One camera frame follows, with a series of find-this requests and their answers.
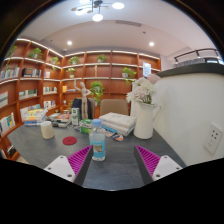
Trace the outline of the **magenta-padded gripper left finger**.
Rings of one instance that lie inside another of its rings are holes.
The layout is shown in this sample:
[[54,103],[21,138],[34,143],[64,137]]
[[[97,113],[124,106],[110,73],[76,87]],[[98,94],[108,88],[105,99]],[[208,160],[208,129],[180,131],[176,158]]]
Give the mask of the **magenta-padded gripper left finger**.
[[87,146],[68,157],[58,156],[44,170],[82,186],[92,155],[93,147]]

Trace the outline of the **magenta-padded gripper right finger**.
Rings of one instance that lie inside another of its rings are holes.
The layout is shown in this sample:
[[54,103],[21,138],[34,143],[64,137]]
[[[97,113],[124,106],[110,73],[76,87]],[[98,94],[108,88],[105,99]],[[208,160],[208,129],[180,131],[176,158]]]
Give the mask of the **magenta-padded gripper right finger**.
[[134,156],[145,185],[182,169],[168,155],[159,156],[139,145],[134,146]]

